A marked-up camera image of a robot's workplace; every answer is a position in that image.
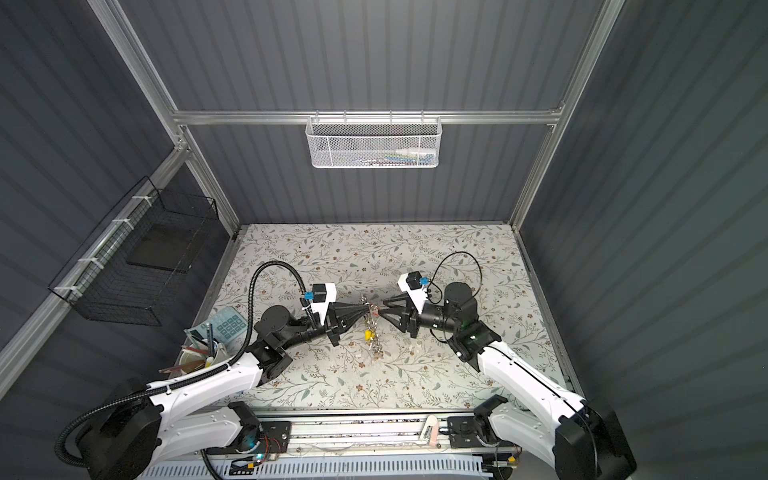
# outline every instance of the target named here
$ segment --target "floral tablecloth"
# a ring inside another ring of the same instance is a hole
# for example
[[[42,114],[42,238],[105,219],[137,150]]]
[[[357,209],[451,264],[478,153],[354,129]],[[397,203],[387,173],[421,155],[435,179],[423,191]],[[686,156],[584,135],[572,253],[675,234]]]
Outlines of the floral tablecloth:
[[[268,260],[295,266],[308,288],[336,283],[340,302],[358,303],[365,294],[371,303],[380,303],[400,293],[396,282],[402,273],[420,270],[432,278],[440,260],[457,250],[471,252],[482,265],[481,318],[524,359],[563,385],[517,243],[505,225],[250,225],[214,311],[232,306],[246,316],[251,275]],[[456,280],[472,289],[479,282],[477,266],[463,254],[443,264],[435,283],[443,288]],[[279,268],[265,270],[257,281],[254,321],[274,304],[300,312],[295,280]],[[360,320],[337,347],[322,337],[292,348],[293,363],[280,377],[222,402],[243,400],[257,409],[472,408],[495,393],[509,396],[498,383],[459,362],[427,329],[411,339],[379,319],[381,359],[368,350],[365,329]]]

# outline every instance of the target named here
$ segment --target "black wire basket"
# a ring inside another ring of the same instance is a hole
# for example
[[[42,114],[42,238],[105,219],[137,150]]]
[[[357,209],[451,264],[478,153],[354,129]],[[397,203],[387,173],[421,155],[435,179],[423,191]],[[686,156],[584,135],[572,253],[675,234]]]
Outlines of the black wire basket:
[[[60,272],[49,289],[86,319],[159,326],[218,221],[216,202],[154,189],[113,221],[119,227],[104,245],[78,260],[85,265],[73,285],[56,283]]]

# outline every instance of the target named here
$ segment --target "gray corrugated wall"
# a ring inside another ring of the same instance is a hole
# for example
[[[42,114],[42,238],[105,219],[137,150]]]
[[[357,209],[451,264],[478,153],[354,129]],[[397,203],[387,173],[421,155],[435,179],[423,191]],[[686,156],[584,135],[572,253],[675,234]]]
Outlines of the gray corrugated wall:
[[[0,2],[0,346],[173,144],[86,2]]]
[[[243,223],[508,220],[544,125],[446,125],[440,165],[318,169],[304,127],[192,127]]]
[[[601,2],[121,2],[182,110],[556,108]],[[317,170],[302,127],[192,127],[243,223],[507,220],[543,126],[446,126],[440,165]]]
[[[768,3],[628,2],[522,236],[645,478],[768,478]]]
[[[186,167],[167,188],[201,194]],[[101,404],[117,384],[131,377],[159,379],[157,370],[175,363],[184,341],[182,330],[192,325],[228,240],[217,223],[162,326],[92,322],[77,313],[67,315],[0,401],[0,477],[88,478],[85,469],[56,459],[56,436],[72,419]]]

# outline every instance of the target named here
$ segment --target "metal basket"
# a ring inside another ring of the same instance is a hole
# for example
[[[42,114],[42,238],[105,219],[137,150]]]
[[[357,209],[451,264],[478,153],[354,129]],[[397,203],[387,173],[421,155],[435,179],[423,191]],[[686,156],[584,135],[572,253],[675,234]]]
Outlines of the metal basket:
[[[434,168],[440,120],[411,124],[306,122],[306,140],[317,168]]]
[[[216,203],[153,190],[86,262],[72,286],[49,289],[84,318],[159,326],[218,219]]]

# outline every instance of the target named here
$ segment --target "corrugated black hose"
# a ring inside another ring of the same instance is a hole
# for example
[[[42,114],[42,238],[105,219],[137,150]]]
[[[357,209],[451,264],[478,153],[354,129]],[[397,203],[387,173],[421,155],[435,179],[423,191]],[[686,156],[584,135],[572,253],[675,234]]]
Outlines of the corrugated black hose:
[[[67,465],[72,465],[74,467],[86,466],[82,458],[76,457],[67,451],[66,442],[69,435],[71,435],[72,432],[78,426],[82,425],[86,420],[98,414],[99,412],[113,409],[114,407],[125,405],[126,403],[134,402],[135,400],[157,395],[158,393],[166,392],[169,387],[171,390],[175,390],[175,389],[180,389],[181,387],[192,385],[193,383],[210,378],[211,376],[214,376],[220,372],[223,372],[230,366],[234,365],[238,360],[240,360],[240,358],[245,354],[246,348],[250,344],[250,337],[251,337],[251,333],[253,332],[253,287],[256,285],[256,280],[259,278],[259,275],[261,274],[261,272],[270,266],[281,266],[282,268],[285,268],[289,272],[291,272],[291,274],[296,278],[296,281],[299,284],[299,290],[301,292],[301,305],[302,307],[306,308],[309,305],[309,302],[304,299],[304,293],[306,292],[306,287],[304,286],[304,281],[301,279],[299,272],[297,272],[296,269],[290,266],[288,263],[285,263],[280,260],[270,260],[269,262],[262,263],[259,266],[259,268],[257,268],[256,271],[253,272],[253,276],[250,278],[250,286],[248,287],[248,327],[245,333],[245,340],[243,341],[243,345],[240,347],[240,350],[237,351],[237,354],[235,354],[235,356],[232,357],[229,362],[223,363],[217,366],[216,368],[213,368],[211,370],[208,370],[207,372],[201,373],[200,375],[191,377],[186,380],[182,380],[181,382],[172,383],[169,386],[162,386],[162,387],[157,387],[156,389],[149,389],[149,390],[144,390],[143,392],[136,392],[131,395],[122,397],[120,399],[115,399],[110,402],[106,402],[105,404],[100,405],[95,409],[89,410],[88,412],[80,415],[76,419],[69,422],[69,424],[66,427],[64,427],[64,429],[61,430],[61,433],[58,435],[58,438],[56,439],[56,443],[54,444],[54,453],[56,454],[58,459],[66,463]],[[208,472],[216,480],[221,478],[210,466],[210,461],[207,460],[207,455],[205,454],[204,450],[202,451],[202,453],[203,453],[203,461],[205,462],[206,467],[208,468]]]

